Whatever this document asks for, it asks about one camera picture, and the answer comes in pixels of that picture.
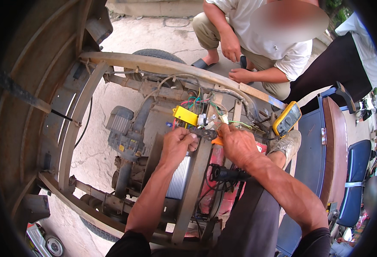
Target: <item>yellow junction box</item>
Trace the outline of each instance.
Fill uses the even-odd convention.
[[[198,118],[198,115],[196,115],[195,113],[187,110],[186,108],[180,106],[180,105],[177,105],[174,109],[173,109],[173,116],[177,119],[180,119],[182,121],[185,121],[193,126],[197,126],[197,118]]]

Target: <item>black slipper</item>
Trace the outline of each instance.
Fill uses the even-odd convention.
[[[242,69],[246,69],[248,70],[249,72],[252,72],[251,69],[247,69],[247,59],[246,59],[246,56],[245,55],[242,55],[240,56],[240,67]],[[247,85],[252,85],[254,82],[248,82]]]
[[[195,62],[193,62],[191,64],[191,66],[194,66],[194,67],[197,67],[197,68],[200,68],[200,69],[205,69],[205,70],[208,70],[210,69],[211,67],[213,67],[215,65],[215,63],[212,63],[210,65],[207,65],[205,61],[203,61],[203,59],[198,59],[196,60]]]

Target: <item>hand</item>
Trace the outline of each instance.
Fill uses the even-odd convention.
[[[220,127],[223,137],[224,155],[241,169],[253,162],[255,157],[263,155],[256,146],[252,133],[238,130],[233,125],[225,123]]]
[[[178,127],[164,136],[161,164],[171,167],[173,172],[183,161],[187,151],[195,151],[198,146],[197,135],[188,129]]]
[[[253,80],[254,72],[251,72],[246,69],[241,69],[241,68],[232,69],[231,71],[232,72],[228,73],[228,78],[236,81],[237,83],[241,82],[241,83],[247,84],[249,82],[254,81]]]
[[[220,32],[221,51],[224,57],[231,60],[233,63],[240,61],[240,42],[231,27],[226,31]]]
[[[343,242],[347,242],[347,241],[344,240],[342,237],[337,238],[337,243],[343,243]]]

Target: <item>white t-shirt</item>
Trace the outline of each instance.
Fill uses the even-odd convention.
[[[243,48],[271,60],[277,60],[274,66],[284,72],[290,81],[296,80],[301,75],[311,55],[312,40],[279,43],[259,36],[251,28],[251,15],[258,7],[266,4],[266,0],[206,0],[206,2],[215,4],[228,15],[230,25],[234,28]]]
[[[373,88],[377,88],[377,51],[370,35],[356,13],[353,13],[335,30],[339,36],[344,36],[349,31],[356,44],[358,55],[370,84]]]

